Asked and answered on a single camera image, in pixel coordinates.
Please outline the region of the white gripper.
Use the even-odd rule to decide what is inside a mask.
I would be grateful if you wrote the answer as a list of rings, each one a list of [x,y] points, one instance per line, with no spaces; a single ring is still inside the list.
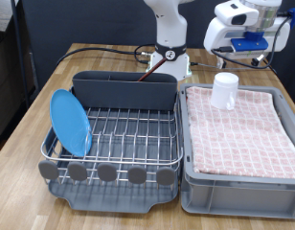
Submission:
[[[269,28],[254,29],[240,25],[226,25],[215,17],[208,26],[204,47],[217,57],[216,67],[226,68],[228,59],[252,58],[251,64],[258,67],[272,52],[280,52],[288,41],[290,20],[279,17]]]

